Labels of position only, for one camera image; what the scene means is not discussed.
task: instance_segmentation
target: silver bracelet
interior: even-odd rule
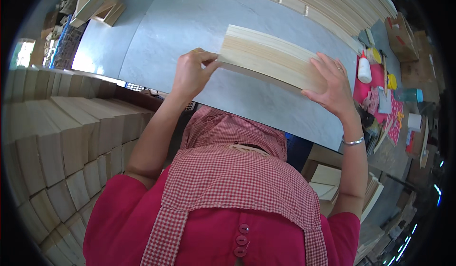
[[[362,136],[359,140],[357,141],[345,141],[345,138],[344,136],[342,135],[342,143],[345,144],[345,145],[348,145],[348,146],[351,146],[351,145],[356,145],[356,144],[360,144],[362,141],[364,140],[364,137]]]

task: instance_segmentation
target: blue bottle cap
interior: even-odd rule
[[[416,101],[418,103],[423,102],[423,91],[421,89],[416,89]]]

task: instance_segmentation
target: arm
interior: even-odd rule
[[[150,189],[160,176],[171,136],[185,107],[199,94],[212,73],[220,67],[217,54],[196,48],[177,60],[174,84],[169,96],[149,121],[131,153],[125,175]]]
[[[361,119],[353,105],[347,71],[339,59],[333,60],[323,53],[317,55],[320,59],[312,58],[311,62],[327,80],[328,89],[324,94],[310,90],[302,90],[301,93],[340,119],[345,141],[357,141],[363,136],[363,132]],[[345,145],[339,196],[330,216],[349,212],[361,219],[367,180],[368,162],[364,142]]]

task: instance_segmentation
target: hammer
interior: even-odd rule
[[[387,73],[386,73],[386,58],[388,58],[388,55],[386,55],[386,53],[380,49],[380,54],[382,55],[382,63],[383,63],[383,76],[384,76],[384,84],[385,84],[385,89],[384,89],[384,92],[385,92],[385,96],[388,96],[388,76],[387,76]]]

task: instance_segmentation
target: hand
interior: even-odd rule
[[[176,75],[171,94],[190,103],[204,88],[212,73],[222,64],[215,61],[218,54],[204,51],[201,48],[193,49],[177,60]]]
[[[338,58],[334,60],[323,53],[317,52],[316,54],[319,59],[311,58],[311,63],[328,82],[328,89],[324,94],[311,90],[302,90],[301,93],[319,103],[344,123],[345,119],[353,116],[353,112],[357,114],[347,71]]]

